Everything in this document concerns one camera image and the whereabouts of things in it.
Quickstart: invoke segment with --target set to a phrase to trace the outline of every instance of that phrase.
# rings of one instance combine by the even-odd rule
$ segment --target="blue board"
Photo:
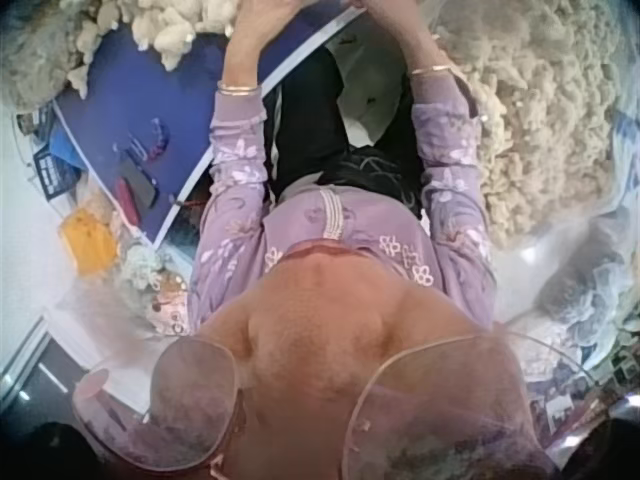
[[[300,47],[313,44],[308,55],[317,47],[322,31],[326,40],[338,30],[336,25],[343,26],[337,19],[353,18],[341,3],[327,0],[302,11],[263,54],[260,80],[273,77],[275,70],[286,73],[283,64],[291,69],[302,60],[304,49]],[[225,45],[224,37],[199,35],[179,67],[166,72],[155,51],[138,51],[130,27],[124,25],[103,39],[90,69],[86,100],[70,88],[56,99],[56,111],[67,132],[111,198],[116,197],[115,183],[120,176],[114,145],[125,148],[131,134],[153,146],[151,121],[159,118],[166,126],[170,136],[166,152],[143,166],[157,182],[158,197],[141,215],[140,229],[156,246],[177,213],[169,196],[184,198],[188,179],[202,170]]]

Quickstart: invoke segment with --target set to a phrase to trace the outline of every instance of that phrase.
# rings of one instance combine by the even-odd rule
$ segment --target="lavender blouse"
[[[448,295],[477,324],[492,321],[496,283],[479,188],[478,125],[449,75],[414,80],[413,124],[429,182],[423,222],[400,202],[351,187],[312,185],[265,205],[266,118],[260,92],[216,94],[214,179],[201,224],[189,294],[195,332],[293,245],[334,239]]]

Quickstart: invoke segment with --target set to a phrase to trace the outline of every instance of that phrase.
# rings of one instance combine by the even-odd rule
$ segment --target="yellow bag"
[[[104,271],[117,258],[117,244],[109,228],[84,208],[65,218],[59,233],[75,260],[79,275]]]

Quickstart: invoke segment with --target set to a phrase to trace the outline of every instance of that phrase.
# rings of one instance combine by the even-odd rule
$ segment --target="gold bangle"
[[[438,73],[453,73],[453,65],[434,65],[429,68],[417,68],[411,72],[411,76],[434,75]]]
[[[231,97],[248,97],[249,95],[253,95],[255,93],[254,91],[246,91],[246,92],[234,92],[233,90],[218,90],[219,93],[221,93],[222,95],[229,95]]]
[[[255,92],[258,87],[237,87],[234,85],[225,85],[222,80],[218,82],[218,89],[226,90],[227,92]]]

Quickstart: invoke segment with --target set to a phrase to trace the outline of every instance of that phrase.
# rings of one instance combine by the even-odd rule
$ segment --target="light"
[[[566,448],[573,448],[573,447],[577,447],[578,445],[580,445],[581,442],[581,438],[577,437],[575,435],[569,435],[567,438],[565,438],[564,443],[562,444],[563,447]]]
[[[58,387],[62,393],[64,393],[65,395],[69,393],[69,389],[65,387],[62,384],[62,382],[58,380],[56,376],[53,373],[51,373],[51,371],[45,365],[43,365],[42,363],[38,363],[38,368],[42,373],[44,373],[47,377],[49,377],[49,380],[51,380],[53,384],[56,387]]]
[[[537,257],[536,247],[525,248],[520,252],[520,256],[529,265],[533,265]]]
[[[632,407],[640,408],[640,395],[629,395],[627,401]]]

